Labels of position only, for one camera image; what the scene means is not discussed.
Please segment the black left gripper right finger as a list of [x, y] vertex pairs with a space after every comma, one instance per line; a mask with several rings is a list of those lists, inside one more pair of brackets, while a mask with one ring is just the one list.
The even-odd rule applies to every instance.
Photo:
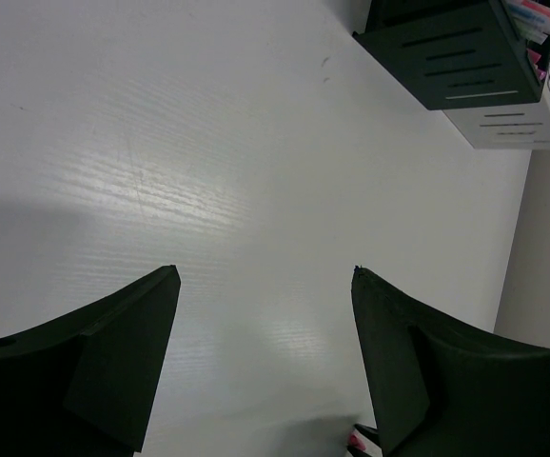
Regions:
[[356, 268], [351, 299], [385, 456], [550, 456], [550, 348], [475, 328]]

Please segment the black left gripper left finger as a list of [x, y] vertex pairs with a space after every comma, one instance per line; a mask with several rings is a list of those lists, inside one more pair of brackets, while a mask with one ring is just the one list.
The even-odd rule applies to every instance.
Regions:
[[140, 452], [180, 288], [177, 268], [163, 266], [0, 338], [0, 456]]

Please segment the pink capped white marker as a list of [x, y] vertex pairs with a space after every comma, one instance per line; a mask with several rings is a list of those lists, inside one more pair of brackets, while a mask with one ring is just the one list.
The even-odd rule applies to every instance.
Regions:
[[349, 434], [347, 439], [347, 455], [353, 457], [366, 457], [365, 445], [356, 431]]

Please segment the red pen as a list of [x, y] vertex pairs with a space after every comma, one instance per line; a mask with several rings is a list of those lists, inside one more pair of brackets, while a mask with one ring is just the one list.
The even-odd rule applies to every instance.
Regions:
[[510, 0], [508, 4], [517, 9], [521, 16], [527, 18], [530, 23], [550, 29], [549, 7], [529, 0]]

